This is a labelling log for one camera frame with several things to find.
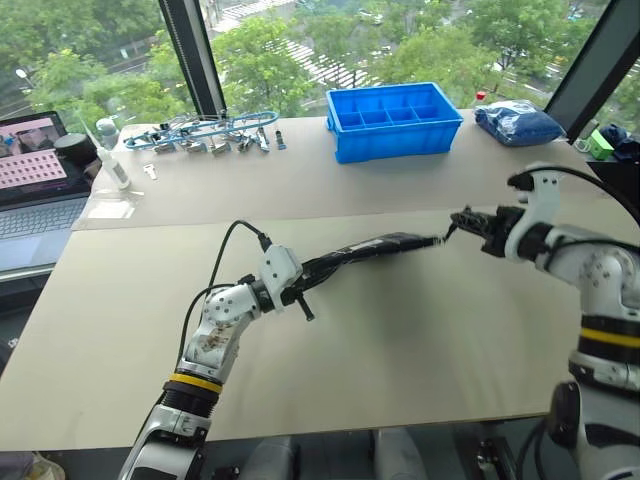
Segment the yellow ring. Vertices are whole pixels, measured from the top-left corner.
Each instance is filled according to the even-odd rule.
[[[583,328],[580,336],[598,342],[611,343],[621,347],[640,348],[640,337],[621,335],[619,333],[601,332],[591,328]]]
[[[169,377],[169,381],[188,383],[189,385],[204,388],[216,393],[222,392],[222,385],[218,385],[217,383],[209,382],[198,377],[192,377],[191,375],[184,375],[182,373],[172,374]]]

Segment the laptop screen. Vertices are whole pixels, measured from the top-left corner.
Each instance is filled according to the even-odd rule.
[[[55,112],[0,122],[0,206],[90,191],[82,169],[56,155],[65,134]]]

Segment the laptop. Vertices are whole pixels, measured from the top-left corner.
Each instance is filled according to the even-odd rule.
[[[59,158],[56,112],[0,120],[0,272],[57,262],[91,191],[84,167]]]

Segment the blue bag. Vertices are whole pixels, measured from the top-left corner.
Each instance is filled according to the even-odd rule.
[[[529,100],[508,100],[473,109],[476,123],[503,145],[548,143],[565,135],[563,128]]]

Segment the window frame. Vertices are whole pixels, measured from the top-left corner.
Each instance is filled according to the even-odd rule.
[[[640,2],[611,0],[545,111],[573,143],[640,56]]]
[[[224,115],[227,106],[199,1],[158,1],[197,113]]]
[[[159,0],[180,67],[200,115],[226,112],[224,93],[198,0]],[[640,56],[640,2],[611,0],[545,111],[570,143]]]

